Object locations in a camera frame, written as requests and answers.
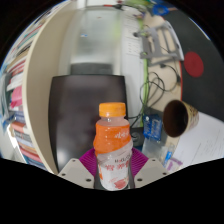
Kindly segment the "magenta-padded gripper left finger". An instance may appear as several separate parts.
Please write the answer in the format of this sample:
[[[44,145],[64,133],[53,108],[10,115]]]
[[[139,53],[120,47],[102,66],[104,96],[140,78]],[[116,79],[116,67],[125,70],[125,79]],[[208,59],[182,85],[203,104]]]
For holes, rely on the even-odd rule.
[[[97,174],[95,150],[90,149],[79,159],[72,158],[59,172],[58,176],[78,186],[93,189]]]

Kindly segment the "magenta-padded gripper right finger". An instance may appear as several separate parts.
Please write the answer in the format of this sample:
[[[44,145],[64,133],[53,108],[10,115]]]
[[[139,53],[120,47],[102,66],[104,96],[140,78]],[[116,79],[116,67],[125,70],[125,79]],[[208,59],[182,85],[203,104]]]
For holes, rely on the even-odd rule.
[[[168,171],[156,158],[148,158],[139,150],[132,149],[129,168],[129,188],[146,186],[168,175]]]

